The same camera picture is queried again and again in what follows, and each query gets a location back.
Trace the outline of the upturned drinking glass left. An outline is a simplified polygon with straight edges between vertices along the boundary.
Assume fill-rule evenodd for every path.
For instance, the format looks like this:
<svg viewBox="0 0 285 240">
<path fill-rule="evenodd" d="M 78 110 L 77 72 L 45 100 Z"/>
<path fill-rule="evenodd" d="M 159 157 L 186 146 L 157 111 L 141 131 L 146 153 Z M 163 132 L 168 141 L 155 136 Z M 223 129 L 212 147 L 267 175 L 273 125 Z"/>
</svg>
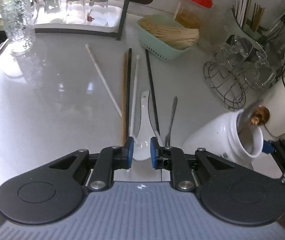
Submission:
<svg viewBox="0 0 285 240">
<path fill-rule="evenodd" d="M 44 12 L 46 15 L 53 16 L 61 12 L 61 0 L 44 0 Z"/>
</svg>

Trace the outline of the upturned drinking glass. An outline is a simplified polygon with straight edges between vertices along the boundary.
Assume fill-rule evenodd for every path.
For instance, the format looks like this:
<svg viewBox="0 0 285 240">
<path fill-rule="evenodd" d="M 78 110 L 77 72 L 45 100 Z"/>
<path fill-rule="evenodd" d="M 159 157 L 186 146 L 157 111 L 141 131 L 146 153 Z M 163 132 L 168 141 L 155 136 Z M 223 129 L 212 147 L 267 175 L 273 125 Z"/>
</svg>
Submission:
<svg viewBox="0 0 285 240">
<path fill-rule="evenodd" d="M 66 0 L 66 24 L 84 24 L 86 0 Z"/>
<path fill-rule="evenodd" d="M 61 0 L 44 0 L 44 12 L 46 15 L 53 16 L 61 12 Z"/>
<path fill-rule="evenodd" d="M 93 26 L 107 25 L 108 0 L 90 0 L 87 21 Z"/>
</svg>

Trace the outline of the green basket of sticks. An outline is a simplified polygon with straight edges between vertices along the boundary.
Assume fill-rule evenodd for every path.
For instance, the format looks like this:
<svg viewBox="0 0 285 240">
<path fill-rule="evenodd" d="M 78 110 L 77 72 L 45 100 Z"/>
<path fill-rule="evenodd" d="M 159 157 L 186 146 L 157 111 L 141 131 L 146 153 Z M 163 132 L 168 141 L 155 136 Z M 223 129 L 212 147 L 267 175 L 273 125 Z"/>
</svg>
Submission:
<svg viewBox="0 0 285 240">
<path fill-rule="evenodd" d="M 199 40 L 199 30 L 183 27 L 172 18 L 147 15 L 137 20 L 138 39 L 143 48 L 162 61 L 171 61 Z"/>
</svg>

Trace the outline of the black chopstick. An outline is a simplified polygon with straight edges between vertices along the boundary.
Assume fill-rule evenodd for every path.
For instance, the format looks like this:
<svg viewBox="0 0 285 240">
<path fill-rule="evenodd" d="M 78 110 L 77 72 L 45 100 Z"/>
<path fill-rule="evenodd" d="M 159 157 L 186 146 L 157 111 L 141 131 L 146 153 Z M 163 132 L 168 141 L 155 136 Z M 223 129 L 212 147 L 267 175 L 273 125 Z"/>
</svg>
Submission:
<svg viewBox="0 0 285 240">
<path fill-rule="evenodd" d="M 126 112 L 125 112 L 125 139 L 129 136 L 130 122 L 130 85 L 131 85 L 132 49 L 129 48 L 126 63 Z"/>
<path fill-rule="evenodd" d="M 152 75 L 152 70 L 151 70 L 149 51 L 147 49 L 145 49 L 145 55 L 146 55 L 146 62 L 147 62 L 147 71 L 148 71 L 149 85 L 150 85 L 151 95 L 152 95 L 152 105 L 153 105 L 153 111 L 154 111 L 155 125 L 156 125 L 157 132 L 160 134 L 158 111 L 157 111 L 157 103 L 156 103 L 155 91 L 154 91 L 154 83 L 153 83 L 153 75 Z"/>
</svg>

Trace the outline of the white chopstick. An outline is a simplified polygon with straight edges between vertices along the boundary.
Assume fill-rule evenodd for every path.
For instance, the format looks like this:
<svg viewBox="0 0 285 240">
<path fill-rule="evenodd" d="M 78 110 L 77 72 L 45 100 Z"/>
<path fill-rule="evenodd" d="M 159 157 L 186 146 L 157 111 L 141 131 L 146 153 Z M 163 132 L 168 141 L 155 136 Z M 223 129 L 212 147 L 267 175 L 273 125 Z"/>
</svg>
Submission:
<svg viewBox="0 0 285 240">
<path fill-rule="evenodd" d="M 135 111 L 136 111 L 139 64 L 140 64 L 140 55 L 137 55 L 136 56 L 135 72 L 134 72 L 132 108 L 131 108 L 131 123 L 130 123 L 130 135 L 133 138 L 135 137 L 135 135 L 134 135 L 134 118 L 135 118 Z"/>
<path fill-rule="evenodd" d="M 95 66 L 95 69 L 97 70 L 98 75 L 99 75 L 99 77 L 100 77 L 102 83 L 104 84 L 104 87 L 105 87 L 105 89 L 106 89 L 106 91 L 107 91 L 107 93 L 108 93 L 108 95 L 109 95 L 109 97 L 110 97 L 110 99 L 111 99 L 111 101 L 112 101 L 114 107 L 116 108 L 116 110 L 117 110 L 119 116 L 122 118 L 121 109 L 120 109 L 118 103 L 116 102 L 115 97 L 114 97 L 113 94 L 112 94 L 112 91 L 111 91 L 111 89 L 110 89 L 110 87 L 109 87 L 109 85 L 108 85 L 108 83 L 107 83 L 107 81 L 106 81 L 106 79 L 105 79 L 105 77 L 104 77 L 102 71 L 101 71 L 101 68 L 100 68 L 100 66 L 99 66 L 99 64 L 98 64 L 98 62 L 97 62 L 97 60 L 96 60 L 96 58 L 95 58 L 95 56 L 94 56 L 94 53 L 93 53 L 91 47 L 89 46 L 89 44 L 86 44 L 85 46 L 86 46 L 86 50 L 87 50 L 87 52 L 89 53 L 89 56 L 91 57 L 91 59 L 92 59 L 92 61 L 93 61 L 93 64 L 94 64 L 94 66 Z"/>
</svg>

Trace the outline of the upturned drinking glass middle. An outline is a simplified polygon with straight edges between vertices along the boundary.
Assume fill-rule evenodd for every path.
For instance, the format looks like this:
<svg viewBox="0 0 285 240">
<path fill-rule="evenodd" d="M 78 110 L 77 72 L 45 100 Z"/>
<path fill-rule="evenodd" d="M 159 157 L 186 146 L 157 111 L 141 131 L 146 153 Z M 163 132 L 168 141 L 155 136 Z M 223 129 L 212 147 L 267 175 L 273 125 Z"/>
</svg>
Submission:
<svg viewBox="0 0 285 240">
<path fill-rule="evenodd" d="M 86 0 L 66 0 L 66 24 L 84 24 Z"/>
</svg>

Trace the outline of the large steel spoon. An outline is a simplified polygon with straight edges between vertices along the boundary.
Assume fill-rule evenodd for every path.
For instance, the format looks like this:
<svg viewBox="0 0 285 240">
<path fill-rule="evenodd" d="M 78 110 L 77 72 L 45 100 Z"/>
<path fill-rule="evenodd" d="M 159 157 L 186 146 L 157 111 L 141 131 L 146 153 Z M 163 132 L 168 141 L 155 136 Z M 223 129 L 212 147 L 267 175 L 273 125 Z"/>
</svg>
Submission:
<svg viewBox="0 0 285 240">
<path fill-rule="evenodd" d="M 257 100 L 250 104 L 238 117 L 237 119 L 237 126 L 242 126 L 253 114 L 253 111 L 257 109 L 261 104 L 260 100 Z"/>
</svg>

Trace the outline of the black dish rack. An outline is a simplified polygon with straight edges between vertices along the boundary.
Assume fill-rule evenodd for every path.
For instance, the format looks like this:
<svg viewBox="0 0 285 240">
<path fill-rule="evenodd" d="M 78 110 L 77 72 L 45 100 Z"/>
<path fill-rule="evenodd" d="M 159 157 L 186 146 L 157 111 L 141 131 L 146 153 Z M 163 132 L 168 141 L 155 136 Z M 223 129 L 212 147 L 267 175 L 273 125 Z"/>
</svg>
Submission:
<svg viewBox="0 0 285 240">
<path fill-rule="evenodd" d="M 67 33 L 113 37 L 120 40 L 130 0 L 123 7 L 111 0 L 40 0 L 36 33 Z"/>
</svg>

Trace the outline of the green chopstick holder caddy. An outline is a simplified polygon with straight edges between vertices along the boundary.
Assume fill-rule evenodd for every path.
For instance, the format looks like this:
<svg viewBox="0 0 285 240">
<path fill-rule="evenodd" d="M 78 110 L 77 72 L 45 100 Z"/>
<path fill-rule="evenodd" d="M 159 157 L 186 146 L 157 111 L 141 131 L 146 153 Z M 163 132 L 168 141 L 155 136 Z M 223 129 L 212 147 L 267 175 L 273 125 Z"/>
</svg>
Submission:
<svg viewBox="0 0 285 240">
<path fill-rule="evenodd" d="M 232 13 L 238 27 L 262 46 L 270 46 L 281 57 L 285 56 L 285 12 L 274 22 L 262 25 L 265 7 L 252 0 L 236 0 Z"/>
</svg>

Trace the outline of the upturned drinking glass right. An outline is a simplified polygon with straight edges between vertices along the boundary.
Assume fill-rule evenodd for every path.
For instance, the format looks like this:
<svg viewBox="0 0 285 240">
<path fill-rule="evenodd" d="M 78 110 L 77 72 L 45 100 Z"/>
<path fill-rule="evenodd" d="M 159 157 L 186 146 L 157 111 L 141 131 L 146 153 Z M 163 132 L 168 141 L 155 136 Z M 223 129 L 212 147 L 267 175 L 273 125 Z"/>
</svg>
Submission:
<svg viewBox="0 0 285 240">
<path fill-rule="evenodd" d="M 90 0 L 87 21 L 93 26 L 107 25 L 108 0 Z"/>
</svg>

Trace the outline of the red lid plastic jar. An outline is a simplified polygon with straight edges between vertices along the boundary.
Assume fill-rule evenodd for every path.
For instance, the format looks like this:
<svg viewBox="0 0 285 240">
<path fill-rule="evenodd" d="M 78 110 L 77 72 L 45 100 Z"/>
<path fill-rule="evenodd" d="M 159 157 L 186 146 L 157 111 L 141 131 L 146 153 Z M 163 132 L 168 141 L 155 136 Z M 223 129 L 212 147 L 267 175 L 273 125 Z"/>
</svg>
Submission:
<svg viewBox="0 0 285 240">
<path fill-rule="evenodd" d="M 180 0 L 173 19 L 182 26 L 199 29 L 209 18 L 212 0 Z"/>
</svg>

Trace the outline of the white ceramic utensil jar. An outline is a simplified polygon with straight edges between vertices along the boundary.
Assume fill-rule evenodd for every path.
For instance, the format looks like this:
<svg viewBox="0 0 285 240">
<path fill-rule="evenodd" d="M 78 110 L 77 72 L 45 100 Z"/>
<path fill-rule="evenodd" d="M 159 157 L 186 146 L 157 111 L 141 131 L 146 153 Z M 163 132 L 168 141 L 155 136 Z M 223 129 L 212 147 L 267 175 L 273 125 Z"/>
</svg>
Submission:
<svg viewBox="0 0 285 240">
<path fill-rule="evenodd" d="M 263 133 L 260 127 L 249 126 L 238 134 L 236 122 L 242 112 L 224 113 L 208 122 L 192 133 L 181 149 L 184 153 L 192 154 L 198 148 L 205 148 L 208 152 L 252 170 L 252 162 L 262 153 Z"/>
</svg>

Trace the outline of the brown wooden chopstick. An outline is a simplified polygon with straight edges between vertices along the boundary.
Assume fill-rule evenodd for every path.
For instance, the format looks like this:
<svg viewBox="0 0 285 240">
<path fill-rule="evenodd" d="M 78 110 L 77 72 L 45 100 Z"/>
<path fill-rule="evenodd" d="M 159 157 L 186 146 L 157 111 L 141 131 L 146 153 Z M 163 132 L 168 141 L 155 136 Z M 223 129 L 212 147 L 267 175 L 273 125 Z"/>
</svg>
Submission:
<svg viewBox="0 0 285 240">
<path fill-rule="evenodd" d="M 123 80 L 122 80 L 122 143 L 126 142 L 126 85 L 127 83 L 127 52 L 124 52 L 123 60 Z"/>
</svg>

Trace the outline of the white ceramic soup spoon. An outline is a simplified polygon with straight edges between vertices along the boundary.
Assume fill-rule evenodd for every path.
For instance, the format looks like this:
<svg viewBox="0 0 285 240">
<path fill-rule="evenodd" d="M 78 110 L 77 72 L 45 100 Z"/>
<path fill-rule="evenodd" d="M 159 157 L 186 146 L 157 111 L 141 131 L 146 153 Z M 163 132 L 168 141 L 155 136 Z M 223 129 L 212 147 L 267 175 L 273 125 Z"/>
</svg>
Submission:
<svg viewBox="0 0 285 240">
<path fill-rule="evenodd" d="M 140 116 L 140 128 L 138 135 L 136 136 L 136 143 L 134 146 L 133 160 L 134 161 L 146 161 L 151 157 L 150 154 L 150 140 L 151 137 L 158 139 L 158 144 L 164 146 L 159 132 L 155 131 L 151 125 L 149 117 L 149 94 L 150 91 L 143 91 L 141 94 L 141 116 Z"/>
</svg>

